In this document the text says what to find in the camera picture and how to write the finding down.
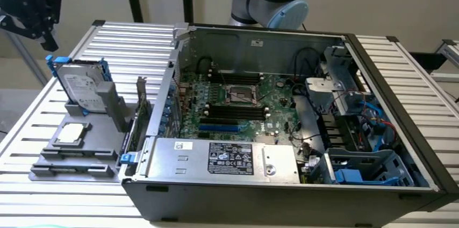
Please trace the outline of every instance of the sticker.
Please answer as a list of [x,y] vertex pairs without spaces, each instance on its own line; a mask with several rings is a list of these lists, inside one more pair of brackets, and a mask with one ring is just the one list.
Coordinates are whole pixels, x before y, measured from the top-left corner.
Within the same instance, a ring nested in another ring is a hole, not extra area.
[[192,150],[193,149],[193,142],[176,141],[173,149],[174,150]]
[[77,104],[90,112],[105,112],[105,105],[97,95],[97,85],[92,78],[80,75],[64,75]]
[[208,166],[212,174],[253,175],[250,144],[208,144]]
[[262,47],[262,41],[261,40],[252,40],[250,46]]

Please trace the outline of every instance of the motherboard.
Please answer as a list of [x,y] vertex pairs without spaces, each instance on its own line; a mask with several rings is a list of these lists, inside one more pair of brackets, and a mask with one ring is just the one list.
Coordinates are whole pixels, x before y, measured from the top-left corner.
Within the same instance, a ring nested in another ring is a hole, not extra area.
[[293,144],[297,113],[286,83],[281,75],[182,73],[180,137]]

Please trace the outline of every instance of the slotted metal table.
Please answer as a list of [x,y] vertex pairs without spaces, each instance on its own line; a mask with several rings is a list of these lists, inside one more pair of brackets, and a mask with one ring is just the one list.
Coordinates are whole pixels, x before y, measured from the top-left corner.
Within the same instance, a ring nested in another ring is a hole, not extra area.
[[[108,61],[117,92],[136,101],[137,76],[146,77],[152,104],[170,54],[172,25],[105,22],[92,26],[70,57]],[[457,108],[397,42],[359,36],[441,163],[459,182]],[[229,227],[149,224],[120,185],[30,182],[28,173],[64,118],[66,96],[50,79],[0,143],[0,227],[53,224],[68,227]],[[435,212],[407,214],[385,228],[459,227],[459,203]]]

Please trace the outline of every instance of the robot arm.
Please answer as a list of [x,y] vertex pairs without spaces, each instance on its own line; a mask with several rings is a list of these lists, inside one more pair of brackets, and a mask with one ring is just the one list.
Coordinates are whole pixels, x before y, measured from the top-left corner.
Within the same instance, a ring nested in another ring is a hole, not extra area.
[[[61,0],[0,0],[0,28],[26,38],[37,39],[46,51],[58,49],[52,36],[60,21]],[[14,24],[13,18],[24,25]]]
[[304,0],[232,0],[229,25],[297,29],[306,14]]

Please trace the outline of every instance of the power supply label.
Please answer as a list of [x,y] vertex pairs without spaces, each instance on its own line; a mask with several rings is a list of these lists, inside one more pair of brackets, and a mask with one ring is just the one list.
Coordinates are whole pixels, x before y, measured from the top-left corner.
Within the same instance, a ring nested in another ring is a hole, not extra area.
[[209,143],[206,170],[212,174],[253,175],[252,145]]

